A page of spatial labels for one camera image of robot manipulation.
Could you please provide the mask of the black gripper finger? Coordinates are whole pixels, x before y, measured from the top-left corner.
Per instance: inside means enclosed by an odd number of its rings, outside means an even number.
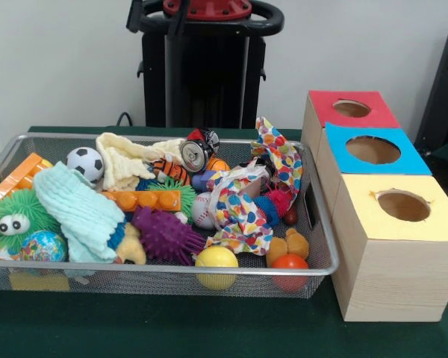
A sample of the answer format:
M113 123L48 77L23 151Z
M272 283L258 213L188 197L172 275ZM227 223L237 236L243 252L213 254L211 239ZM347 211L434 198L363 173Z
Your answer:
M140 30L140 17L143 11L142 0L132 0L128 12L126 28L133 34Z
M179 9L174 15L174 20L171 23L168 31L169 37L180 37L183 34L184 26L187 18L189 1L181 0Z

